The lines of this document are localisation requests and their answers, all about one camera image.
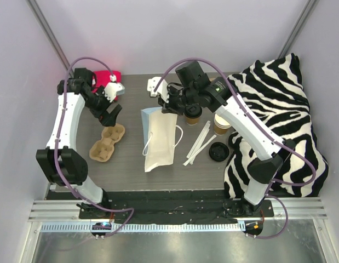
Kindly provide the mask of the black coffee cup lid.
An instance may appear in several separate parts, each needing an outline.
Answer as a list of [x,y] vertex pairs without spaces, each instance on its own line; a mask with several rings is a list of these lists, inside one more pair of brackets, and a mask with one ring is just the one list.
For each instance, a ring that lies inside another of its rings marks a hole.
[[202,115],[202,108],[198,104],[185,107],[184,115],[188,118],[198,118]]

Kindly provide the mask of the light blue paper bag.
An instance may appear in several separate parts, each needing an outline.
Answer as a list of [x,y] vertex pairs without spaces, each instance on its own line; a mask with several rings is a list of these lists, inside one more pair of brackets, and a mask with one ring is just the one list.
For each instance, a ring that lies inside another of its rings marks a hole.
[[141,110],[146,173],[161,166],[174,163],[175,147],[183,137],[183,130],[177,125],[177,115],[163,113],[161,107]]

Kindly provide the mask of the brown paper coffee cup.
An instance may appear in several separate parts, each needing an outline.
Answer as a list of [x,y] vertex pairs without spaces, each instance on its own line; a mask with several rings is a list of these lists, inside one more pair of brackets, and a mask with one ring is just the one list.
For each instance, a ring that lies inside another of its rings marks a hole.
[[200,120],[200,115],[185,115],[185,120],[188,125],[196,125]]

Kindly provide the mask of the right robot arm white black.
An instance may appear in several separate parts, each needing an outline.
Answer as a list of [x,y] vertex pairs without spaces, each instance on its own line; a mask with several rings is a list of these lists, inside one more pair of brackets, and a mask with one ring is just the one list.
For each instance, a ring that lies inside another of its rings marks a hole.
[[284,140],[272,132],[246,105],[227,77],[222,73],[214,80],[200,66],[201,60],[182,60],[172,66],[180,80],[180,89],[164,83],[164,77],[150,80],[147,91],[158,98],[163,113],[182,115],[185,107],[197,104],[223,118],[252,147],[257,158],[248,166],[251,176],[240,206],[247,216],[261,210],[261,204],[272,180],[295,148],[292,140]]

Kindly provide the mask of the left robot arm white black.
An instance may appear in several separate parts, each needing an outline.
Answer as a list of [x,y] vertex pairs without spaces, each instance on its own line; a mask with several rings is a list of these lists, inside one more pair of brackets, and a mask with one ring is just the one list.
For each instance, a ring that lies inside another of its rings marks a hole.
[[107,192],[98,187],[88,175],[88,164],[77,152],[76,137],[79,119],[84,108],[104,127],[101,139],[90,149],[89,156],[98,162],[107,162],[114,146],[125,134],[125,128],[116,122],[121,105],[108,112],[111,103],[124,93],[121,73],[93,72],[77,68],[73,77],[61,80],[57,86],[58,112],[46,147],[37,150],[36,160],[47,180],[65,187],[86,200],[79,204],[82,219],[107,218],[112,215]]

